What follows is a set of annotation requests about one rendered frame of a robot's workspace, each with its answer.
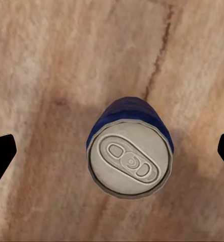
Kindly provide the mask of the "can of soda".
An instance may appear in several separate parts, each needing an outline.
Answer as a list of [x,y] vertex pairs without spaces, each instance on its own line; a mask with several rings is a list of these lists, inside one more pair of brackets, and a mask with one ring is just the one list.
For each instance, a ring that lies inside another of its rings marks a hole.
[[124,97],[108,106],[92,128],[86,150],[93,182],[118,200],[152,197],[172,173],[169,130],[140,98]]

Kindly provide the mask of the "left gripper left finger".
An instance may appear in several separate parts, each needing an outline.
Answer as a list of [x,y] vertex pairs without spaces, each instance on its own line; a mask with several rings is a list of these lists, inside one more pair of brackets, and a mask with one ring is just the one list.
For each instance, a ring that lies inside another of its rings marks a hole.
[[0,137],[0,179],[8,168],[15,154],[16,143],[12,134]]

